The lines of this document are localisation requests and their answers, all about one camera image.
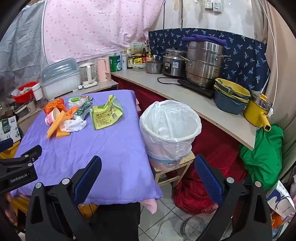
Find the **navy floral backsplash cloth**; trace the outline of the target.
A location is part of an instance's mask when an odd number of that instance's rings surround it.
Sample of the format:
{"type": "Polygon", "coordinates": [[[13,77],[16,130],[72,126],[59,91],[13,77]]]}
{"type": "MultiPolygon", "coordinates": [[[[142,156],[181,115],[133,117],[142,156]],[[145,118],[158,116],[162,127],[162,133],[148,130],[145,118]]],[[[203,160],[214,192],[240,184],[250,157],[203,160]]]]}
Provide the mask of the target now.
{"type": "Polygon", "coordinates": [[[223,79],[235,82],[247,90],[264,89],[270,69],[265,57],[266,44],[258,40],[222,30],[177,28],[150,31],[149,46],[152,54],[162,60],[166,49],[186,51],[189,43],[184,42],[183,38],[194,34],[227,41],[224,54],[231,56],[231,59],[224,64],[223,79]]]}

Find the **orange printed plastic bag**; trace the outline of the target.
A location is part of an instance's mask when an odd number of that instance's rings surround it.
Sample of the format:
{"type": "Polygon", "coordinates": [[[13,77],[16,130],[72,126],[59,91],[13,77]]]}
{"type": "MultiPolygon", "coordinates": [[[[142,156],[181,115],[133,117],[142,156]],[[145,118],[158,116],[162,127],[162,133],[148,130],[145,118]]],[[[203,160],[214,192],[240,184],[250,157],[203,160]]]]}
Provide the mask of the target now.
{"type": "Polygon", "coordinates": [[[76,108],[76,107],[73,107],[73,108],[70,108],[69,110],[67,110],[66,112],[65,112],[65,118],[66,118],[66,120],[71,120],[71,119],[73,119],[74,118],[74,113],[76,112],[78,110],[78,108],[76,108]]]}

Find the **yellow-green snack bag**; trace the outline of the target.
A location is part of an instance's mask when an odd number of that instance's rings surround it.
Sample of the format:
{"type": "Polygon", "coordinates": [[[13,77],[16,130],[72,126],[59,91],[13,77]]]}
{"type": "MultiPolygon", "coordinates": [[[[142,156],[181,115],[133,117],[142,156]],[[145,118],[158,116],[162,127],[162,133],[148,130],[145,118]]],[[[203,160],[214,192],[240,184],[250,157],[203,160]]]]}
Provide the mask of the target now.
{"type": "Polygon", "coordinates": [[[93,106],[89,113],[93,128],[101,130],[115,124],[120,119],[123,115],[123,107],[114,95],[110,95],[104,105],[93,106]]]}

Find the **white tissue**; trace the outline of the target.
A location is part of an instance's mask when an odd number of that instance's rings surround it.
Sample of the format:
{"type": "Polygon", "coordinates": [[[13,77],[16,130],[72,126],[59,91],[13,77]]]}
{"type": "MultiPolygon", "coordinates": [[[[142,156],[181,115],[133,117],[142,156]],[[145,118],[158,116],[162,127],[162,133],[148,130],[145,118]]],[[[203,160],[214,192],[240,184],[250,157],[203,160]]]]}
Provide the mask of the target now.
{"type": "Polygon", "coordinates": [[[86,127],[86,124],[86,120],[73,120],[69,119],[68,116],[65,116],[59,125],[59,129],[62,132],[72,133],[84,129],[86,127]]]}

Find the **black induction cooker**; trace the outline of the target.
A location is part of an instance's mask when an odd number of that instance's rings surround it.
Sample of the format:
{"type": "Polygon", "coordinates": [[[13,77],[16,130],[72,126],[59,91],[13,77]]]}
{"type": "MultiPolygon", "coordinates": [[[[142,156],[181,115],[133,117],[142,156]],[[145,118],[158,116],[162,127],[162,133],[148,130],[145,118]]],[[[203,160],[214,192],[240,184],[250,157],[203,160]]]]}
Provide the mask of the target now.
{"type": "Polygon", "coordinates": [[[204,88],[204,87],[197,86],[186,79],[178,79],[177,82],[182,87],[192,90],[193,92],[196,92],[198,94],[201,94],[204,97],[207,97],[209,99],[213,99],[214,97],[215,91],[214,91],[213,85],[204,88]]]}

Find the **steel rice cooker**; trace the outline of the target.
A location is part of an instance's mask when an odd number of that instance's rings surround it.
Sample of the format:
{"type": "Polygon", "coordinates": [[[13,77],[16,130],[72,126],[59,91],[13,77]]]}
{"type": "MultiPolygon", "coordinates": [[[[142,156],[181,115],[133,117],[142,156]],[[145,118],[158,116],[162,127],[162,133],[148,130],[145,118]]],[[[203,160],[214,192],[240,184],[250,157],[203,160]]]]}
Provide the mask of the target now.
{"type": "Polygon", "coordinates": [[[186,51],[166,49],[163,54],[163,74],[174,78],[186,77],[186,51]]]}

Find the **clear plastic wrap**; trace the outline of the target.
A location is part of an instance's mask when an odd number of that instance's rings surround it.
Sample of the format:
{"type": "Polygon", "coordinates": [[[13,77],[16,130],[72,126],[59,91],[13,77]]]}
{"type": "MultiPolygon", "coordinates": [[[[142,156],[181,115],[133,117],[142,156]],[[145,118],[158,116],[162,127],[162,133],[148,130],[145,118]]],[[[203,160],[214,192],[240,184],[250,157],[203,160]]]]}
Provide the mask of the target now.
{"type": "Polygon", "coordinates": [[[78,102],[68,102],[68,106],[69,108],[80,108],[85,102],[87,102],[86,100],[82,100],[82,101],[78,101],[78,102]]]}

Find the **green toothpaste box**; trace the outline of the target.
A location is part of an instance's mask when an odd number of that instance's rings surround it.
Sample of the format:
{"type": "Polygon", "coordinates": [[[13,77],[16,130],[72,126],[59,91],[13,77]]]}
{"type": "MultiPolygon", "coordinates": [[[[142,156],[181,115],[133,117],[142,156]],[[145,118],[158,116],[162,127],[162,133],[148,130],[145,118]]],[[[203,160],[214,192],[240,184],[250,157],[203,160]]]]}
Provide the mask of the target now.
{"type": "Polygon", "coordinates": [[[78,102],[82,100],[91,101],[93,98],[90,96],[78,96],[78,97],[71,97],[68,99],[68,102],[78,102]]]}

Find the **pink paper cup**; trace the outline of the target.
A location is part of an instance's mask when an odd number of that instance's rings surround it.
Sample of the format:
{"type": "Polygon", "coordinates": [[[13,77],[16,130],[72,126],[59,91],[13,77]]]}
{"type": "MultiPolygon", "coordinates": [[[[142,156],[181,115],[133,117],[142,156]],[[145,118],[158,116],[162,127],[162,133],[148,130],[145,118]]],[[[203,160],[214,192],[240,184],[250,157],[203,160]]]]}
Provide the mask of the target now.
{"type": "Polygon", "coordinates": [[[51,126],[53,122],[57,119],[59,114],[60,114],[59,109],[54,108],[45,118],[46,125],[51,126]]]}

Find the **stacked blue yellow basins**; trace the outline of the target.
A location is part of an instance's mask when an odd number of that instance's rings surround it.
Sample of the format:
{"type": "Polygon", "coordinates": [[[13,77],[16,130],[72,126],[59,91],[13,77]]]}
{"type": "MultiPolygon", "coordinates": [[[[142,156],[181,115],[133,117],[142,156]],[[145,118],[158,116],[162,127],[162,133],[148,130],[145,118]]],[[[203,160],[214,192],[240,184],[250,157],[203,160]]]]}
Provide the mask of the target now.
{"type": "Polygon", "coordinates": [[[216,78],[214,90],[217,107],[234,115],[243,112],[251,97],[250,92],[241,85],[221,78],[216,78]]]}

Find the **red plastic basin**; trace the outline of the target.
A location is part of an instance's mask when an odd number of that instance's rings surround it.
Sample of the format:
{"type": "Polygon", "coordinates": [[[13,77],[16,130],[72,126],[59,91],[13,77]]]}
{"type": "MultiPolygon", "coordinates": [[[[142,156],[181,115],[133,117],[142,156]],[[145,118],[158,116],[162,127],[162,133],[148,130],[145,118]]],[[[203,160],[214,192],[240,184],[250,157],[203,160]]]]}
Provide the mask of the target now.
{"type": "Polygon", "coordinates": [[[36,81],[28,82],[18,88],[20,91],[19,94],[12,95],[12,98],[15,100],[17,104],[24,104],[28,101],[31,101],[34,98],[34,93],[32,87],[37,84],[36,81]]]}

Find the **orange foam net sleeve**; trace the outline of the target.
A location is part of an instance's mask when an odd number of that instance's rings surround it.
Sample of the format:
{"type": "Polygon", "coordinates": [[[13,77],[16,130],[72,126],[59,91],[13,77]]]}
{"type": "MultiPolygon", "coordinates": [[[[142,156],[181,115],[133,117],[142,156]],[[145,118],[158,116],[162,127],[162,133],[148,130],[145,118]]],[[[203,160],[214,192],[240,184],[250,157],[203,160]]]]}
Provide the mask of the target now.
{"type": "Polygon", "coordinates": [[[48,129],[46,138],[50,139],[53,134],[56,134],[56,138],[69,136],[70,133],[64,132],[60,129],[60,124],[67,120],[69,120],[69,116],[66,115],[65,111],[61,111],[58,117],[54,120],[54,122],[48,129]]]}

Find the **wooden stool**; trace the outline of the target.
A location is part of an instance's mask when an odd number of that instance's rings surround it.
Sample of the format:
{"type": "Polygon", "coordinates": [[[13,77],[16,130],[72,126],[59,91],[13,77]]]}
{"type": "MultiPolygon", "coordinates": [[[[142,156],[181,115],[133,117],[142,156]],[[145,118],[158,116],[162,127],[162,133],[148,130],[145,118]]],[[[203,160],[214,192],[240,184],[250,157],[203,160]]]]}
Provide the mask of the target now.
{"type": "Polygon", "coordinates": [[[174,166],[173,168],[161,171],[153,167],[152,170],[154,172],[155,182],[159,186],[170,183],[172,187],[175,188],[184,177],[186,171],[189,169],[194,159],[195,155],[191,151],[187,156],[182,158],[177,166],[174,166]]]}

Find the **red-orange plastic bag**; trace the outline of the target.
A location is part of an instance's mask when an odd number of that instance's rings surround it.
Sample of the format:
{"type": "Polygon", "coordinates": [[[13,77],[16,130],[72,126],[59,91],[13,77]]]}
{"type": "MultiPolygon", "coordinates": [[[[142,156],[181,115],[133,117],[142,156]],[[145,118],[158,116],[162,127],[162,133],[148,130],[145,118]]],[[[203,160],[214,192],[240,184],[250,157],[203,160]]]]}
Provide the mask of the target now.
{"type": "Polygon", "coordinates": [[[59,111],[65,111],[66,106],[64,104],[64,99],[58,98],[53,100],[52,102],[49,102],[43,107],[43,111],[45,114],[49,114],[51,111],[53,111],[54,108],[57,108],[59,111]]]}

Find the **dish rack with grey lid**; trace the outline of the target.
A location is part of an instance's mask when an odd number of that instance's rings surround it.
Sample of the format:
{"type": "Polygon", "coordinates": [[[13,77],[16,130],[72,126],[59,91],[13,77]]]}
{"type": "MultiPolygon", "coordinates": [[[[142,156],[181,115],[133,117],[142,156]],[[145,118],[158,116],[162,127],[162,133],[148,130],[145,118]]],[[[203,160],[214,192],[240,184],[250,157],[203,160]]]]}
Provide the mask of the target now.
{"type": "Polygon", "coordinates": [[[40,85],[48,100],[76,91],[80,84],[80,69],[74,58],[53,63],[41,71],[40,85]]]}

